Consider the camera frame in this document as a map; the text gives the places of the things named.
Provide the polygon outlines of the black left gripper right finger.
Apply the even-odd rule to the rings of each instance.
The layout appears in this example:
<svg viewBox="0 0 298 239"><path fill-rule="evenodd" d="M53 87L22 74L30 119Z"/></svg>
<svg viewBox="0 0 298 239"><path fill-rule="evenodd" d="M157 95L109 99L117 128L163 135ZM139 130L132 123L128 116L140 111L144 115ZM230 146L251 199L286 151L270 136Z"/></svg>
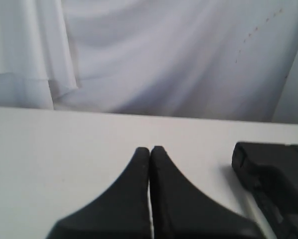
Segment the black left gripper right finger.
<svg viewBox="0 0 298 239"><path fill-rule="evenodd" d="M264 238L255 222L197 189L162 146L150 154L150 200L156 239Z"/></svg>

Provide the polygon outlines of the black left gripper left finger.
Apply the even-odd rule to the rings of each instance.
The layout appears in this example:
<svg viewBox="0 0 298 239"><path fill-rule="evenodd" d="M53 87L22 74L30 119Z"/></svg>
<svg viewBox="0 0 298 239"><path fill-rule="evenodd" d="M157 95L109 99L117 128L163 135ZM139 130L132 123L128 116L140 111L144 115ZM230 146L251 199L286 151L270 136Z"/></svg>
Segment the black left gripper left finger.
<svg viewBox="0 0 298 239"><path fill-rule="evenodd" d="M97 199L60 219L50 239L148 239L149 150L138 147L115 182Z"/></svg>

